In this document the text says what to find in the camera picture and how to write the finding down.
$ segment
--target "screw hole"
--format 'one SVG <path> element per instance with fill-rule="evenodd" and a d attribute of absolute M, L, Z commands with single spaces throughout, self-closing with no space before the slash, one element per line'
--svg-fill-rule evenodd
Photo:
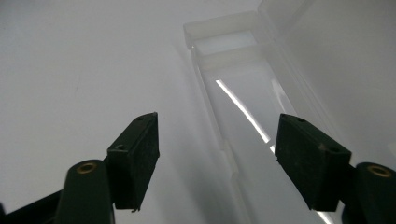
<path fill-rule="evenodd" d="M 81 175 L 85 175 L 87 173 L 92 172 L 94 169 L 96 169 L 96 163 L 87 162 L 87 163 L 84 163 L 84 164 L 80 165 L 77 168 L 77 173 L 79 173 Z"/>
<path fill-rule="evenodd" d="M 375 175 L 378 175 L 378 176 L 381 176 L 381 177 L 389 178 L 389 177 L 392 176 L 392 173 L 388 169 L 386 169 L 386 168 L 384 168 L 382 166 L 370 165 L 370 166 L 367 167 L 367 169 L 371 173 L 373 173 Z"/>

